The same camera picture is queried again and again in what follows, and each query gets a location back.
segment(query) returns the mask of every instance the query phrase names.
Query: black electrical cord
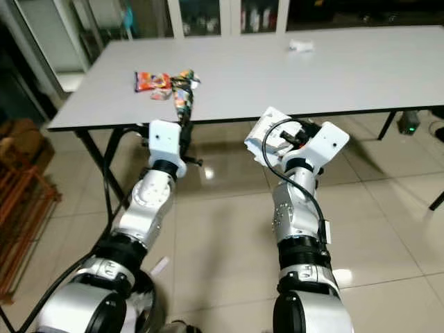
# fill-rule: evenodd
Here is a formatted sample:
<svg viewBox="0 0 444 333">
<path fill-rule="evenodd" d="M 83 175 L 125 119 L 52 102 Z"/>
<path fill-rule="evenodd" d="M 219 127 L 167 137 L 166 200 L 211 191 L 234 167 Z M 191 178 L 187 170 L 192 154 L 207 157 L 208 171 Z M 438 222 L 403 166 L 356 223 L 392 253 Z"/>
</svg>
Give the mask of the black electrical cord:
<svg viewBox="0 0 444 333">
<path fill-rule="evenodd" d="M 78 268 L 81 264 L 83 264 L 89 257 L 91 257 L 91 252 L 81 257 L 79 260 L 77 260 L 75 263 L 73 263 L 65 272 L 63 272 L 56 281 L 53 282 L 53 284 L 46 290 L 44 295 L 40 298 L 32 312 L 29 314 L 28 318 L 25 320 L 23 325 L 20 327 L 20 329 L 17 331 L 17 333 L 25 333 L 26 330 L 29 328 L 31 323 L 33 322 L 34 318 L 38 315 L 40 310 L 43 308 L 44 304 L 47 302 L 48 298 L 52 295 L 52 293 L 57 289 L 57 287 L 62 283 L 68 276 L 71 274 L 72 271 L 74 271 L 76 268 Z"/>
<path fill-rule="evenodd" d="M 433 137 L 435 136 L 435 131 L 432 130 L 432 127 L 438 123 L 442 124 L 442 123 L 444 123 L 444 121 L 443 120 L 435 120 L 435 121 L 431 122 L 429 125 L 429 134 Z"/>
<path fill-rule="evenodd" d="M 313 206 L 314 206 L 314 208 L 316 210 L 316 213 L 318 214 L 318 218 L 319 218 L 318 235 L 319 235 L 320 241 L 322 243 L 326 244 L 327 243 L 327 237 L 326 237 L 326 234 L 325 234 L 325 219 L 324 219 L 324 215 L 322 213 L 322 209 L 321 209 L 321 207 L 318 204 L 318 201 L 304 187 L 302 187 L 297 182 L 293 181 L 292 179 L 290 179 L 289 177 L 287 177 L 283 173 L 280 173 L 279 171 L 276 171 L 271 166 L 271 163 L 270 163 L 270 161 L 268 160 L 268 158 L 266 156 L 266 140 L 270 136 L 271 132 L 273 132 L 278 126 L 280 126 L 280 125 L 282 125 L 284 123 L 289 123 L 291 121 L 294 121 L 296 123 L 298 122 L 298 121 L 296 121 L 295 119 L 292 119 L 292 118 L 283 119 L 283 120 L 278 121 L 277 123 L 273 124 L 266 131 L 265 136 L 264 136 L 264 140 L 262 141 L 262 156 L 264 157 L 264 161 L 265 161 L 267 167 L 270 169 L 271 172 L 273 172 L 277 177 L 281 178 L 282 180 L 285 180 L 286 182 L 289 182 L 290 184 L 292 184 L 296 189 L 301 191 L 302 194 L 304 194 L 313 203 Z"/>
<path fill-rule="evenodd" d="M 123 136 L 124 134 L 130 132 L 131 130 L 134 130 L 133 128 L 127 128 L 124 131 L 121 132 L 120 136 Z M 108 159 L 103 159 L 103 186 L 105 189 L 105 202 L 106 202 L 106 210 L 107 210 L 107 216 L 108 216 L 108 222 L 105 227 L 105 229 L 102 231 L 101 236 L 97 240 L 97 242 L 94 244 L 92 249 L 83 257 L 81 257 L 78 261 L 76 261 L 74 264 L 72 264 L 66 271 L 64 271 L 56 281 L 45 291 L 44 295 L 40 298 L 38 303 L 34 306 L 34 309 L 29 314 L 28 318 L 24 321 L 23 325 L 16 331 L 14 330 L 14 327 L 12 326 L 11 322 L 9 321 L 8 317 L 6 316 L 4 310 L 0 307 L 0 318 L 3 319 L 3 321 L 6 324 L 6 327 L 11 333 L 25 333 L 25 331 L 29 328 L 35 317 L 38 315 L 40 310 L 43 308 L 44 304 L 47 302 L 49 297 L 53 294 L 53 292 L 58 288 L 58 286 L 71 274 L 75 269 L 77 269 L 81 264 L 83 264 L 88 258 L 90 258 L 93 253 L 94 249 L 96 248 L 97 244 L 102 240 L 103 238 L 107 237 L 111 231 L 112 222 L 114 221 L 115 216 L 119 212 L 121 206 L 123 205 L 123 202 L 128 199 L 131 191 L 128 192 L 125 198 L 120 200 L 119 205 L 117 206 L 116 213 L 114 214 L 112 212 L 111 207 L 111 200 L 110 200 L 110 188 L 109 188 L 109 182 L 108 182 Z"/>
</svg>

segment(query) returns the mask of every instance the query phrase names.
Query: small white object on floor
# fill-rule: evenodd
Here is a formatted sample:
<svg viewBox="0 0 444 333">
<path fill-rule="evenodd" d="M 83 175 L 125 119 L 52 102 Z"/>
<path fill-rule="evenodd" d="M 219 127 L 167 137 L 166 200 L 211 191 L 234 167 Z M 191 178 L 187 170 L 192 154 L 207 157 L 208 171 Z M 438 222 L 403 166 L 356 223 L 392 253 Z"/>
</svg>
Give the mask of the small white object on floor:
<svg viewBox="0 0 444 333">
<path fill-rule="evenodd" d="M 300 40 L 291 40 L 289 47 L 290 47 L 290 51 L 295 51 L 295 52 L 312 52 L 312 51 L 314 51 L 314 43 L 313 42 L 301 42 Z"/>
<path fill-rule="evenodd" d="M 160 272 L 162 272 L 164 270 L 165 267 L 167 267 L 169 263 L 169 258 L 168 257 L 163 257 L 161 260 L 159 260 L 159 262 L 153 267 L 153 269 L 151 269 L 150 275 L 151 276 L 156 276 L 158 275 Z"/>
</svg>

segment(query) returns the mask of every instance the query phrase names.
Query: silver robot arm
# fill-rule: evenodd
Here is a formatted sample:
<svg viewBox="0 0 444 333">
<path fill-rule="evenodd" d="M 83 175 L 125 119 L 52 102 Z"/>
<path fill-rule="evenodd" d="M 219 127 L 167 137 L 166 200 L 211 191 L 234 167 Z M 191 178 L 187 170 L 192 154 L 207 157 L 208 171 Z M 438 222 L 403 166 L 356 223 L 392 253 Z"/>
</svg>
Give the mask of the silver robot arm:
<svg viewBox="0 0 444 333">
<path fill-rule="evenodd" d="M 262 155 L 265 134 L 273 124 L 289 119 L 269 108 L 246 138 L 255 159 L 266 166 Z M 300 185 L 282 181 L 273 192 L 273 230 L 279 250 L 279 297 L 273 312 L 274 333 L 351 333 L 350 316 L 343 306 L 327 250 L 330 224 L 320 221 L 308 194 L 316 197 L 318 174 L 348 141 L 335 125 L 322 127 L 287 122 L 269 133 L 266 156 L 273 166 Z"/>
<path fill-rule="evenodd" d="M 180 157 L 181 127 L 153 121 L 149 129 L 151 169 L 134 186 L 130 207 L 110 236 L 45 304 L 38 332 L 135 332 L 135 319 L 146 309 L 144 292 L 134 295 L 140 266 L 171 207 L 176 179 L 187 171 Z"/>
</svg>

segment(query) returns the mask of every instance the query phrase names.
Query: candy wrapper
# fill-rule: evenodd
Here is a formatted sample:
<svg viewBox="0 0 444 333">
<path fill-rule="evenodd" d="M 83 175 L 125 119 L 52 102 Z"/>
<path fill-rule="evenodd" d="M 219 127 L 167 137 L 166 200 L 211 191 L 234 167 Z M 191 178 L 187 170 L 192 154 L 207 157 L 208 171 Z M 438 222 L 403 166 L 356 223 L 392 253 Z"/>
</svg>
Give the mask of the candy wrapper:
<svg viewBox="0 0 444 333">
<path fill-rule="evenodd" d="M 143 92 L 154 89 L 171 89 L 171 79 L 168 74 L 150 74 L 145 71 L 136 71 L 135 91 Z"/>
<path fill-rule="evenodd" d="M 153 75 L 145 71 L 136 71 L 135 78 L 135 91 L 148 90 L 151 92 L 152 99 L 159 101 L 168 99 L 172 91 L 179 118 L 190 118 L 193 107 L 193 89 L 197 88 L 200 83 L 194 71 L 188 69 L 173 77 L 165 73 Z"/>
<path fill-rule="evenodd" d="M 194 71 L 188 69 L 171 78 L 171 82 L 173 85 L 174 106 L 179 119 L 189 119 L 193 108 L 193 89 L 199 85 L 200 79 Z"/>
</svg>

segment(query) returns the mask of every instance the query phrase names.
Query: tiled floor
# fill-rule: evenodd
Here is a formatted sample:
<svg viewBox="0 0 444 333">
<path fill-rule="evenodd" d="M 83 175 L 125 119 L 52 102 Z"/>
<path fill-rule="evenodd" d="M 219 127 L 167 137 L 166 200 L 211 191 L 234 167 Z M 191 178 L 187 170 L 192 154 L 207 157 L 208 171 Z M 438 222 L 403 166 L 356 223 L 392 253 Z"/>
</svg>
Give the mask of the tiled floor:
<svg viewBox="0 0 444 333">
<path fill-rule="evenodd" d="M 428 133 L 436 119 L 427 111 L 420 117 L 413 137 L 399 135 L 393 124 L 382 142 L 375 138 L 384 114 L 328 118 L 352 135 L 325 168 L 318 198 L 332 222 L 332 264 L 358 333 L 444 332 L 444 206 L 427 210 L 444 189 L 444 144 Z M 272 326 L 279 266 L 271 187 L 277 180 L 245 149 L 250 126 L 196 127 L 190 154 L 203 158 L 204 167 L 190 166 L 179 181 L 173 209 L 143 265 L 149 270 L 170 258 L 156 278 L 169 318 L 204 332 Z M 109 133 L 93 134 L 104 149 Z M 15 304 L 6 306 L 15 325 L 105 224 L 102 180 L 91 158 L 73 134 L 49 136 L 57 153 L 46 174 L 63 201 L 38 241 Z M 128 135 L 112 167 L 126 189 L 146 163 L 138 143 Z"/>
</svg>

